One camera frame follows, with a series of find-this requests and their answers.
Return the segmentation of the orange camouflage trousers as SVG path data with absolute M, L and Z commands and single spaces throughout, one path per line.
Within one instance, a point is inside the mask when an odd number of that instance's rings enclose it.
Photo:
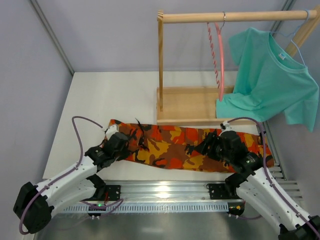
M 234 168 L 225 161 L 209 159 L 195 151 L 209 133 L 217 128 L 191 128 L 173 125 L 124 123 L 111 119 L 119 132 L 128 138 L 128 156 L 125 160 L 168 170 L 234 173 Z

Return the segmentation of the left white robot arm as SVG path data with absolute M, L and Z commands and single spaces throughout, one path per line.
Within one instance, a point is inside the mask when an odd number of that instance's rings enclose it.
M 121 132 L 111 133 L 101 145 L 89 148 L 78 162 L 52 179 L 25 183 L 13 207 L 20 219 L 20 233 L 39 232 L 55 215 L 77 202 L 105 198 L 107 185 L 97 173 L 125 159 L 128 153 L 128 137 Z

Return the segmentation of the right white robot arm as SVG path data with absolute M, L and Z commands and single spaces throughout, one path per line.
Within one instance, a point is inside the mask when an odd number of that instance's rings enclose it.
M 274 228 L 278 239 L 320 238 L 320 217 L 311 216 L 288 195 L 263 158 L 250 152 L 235 131 L 210 132 L 195 151 L 233 167 L 235 173 L 225 179 L 228 194 L 250 204 Z

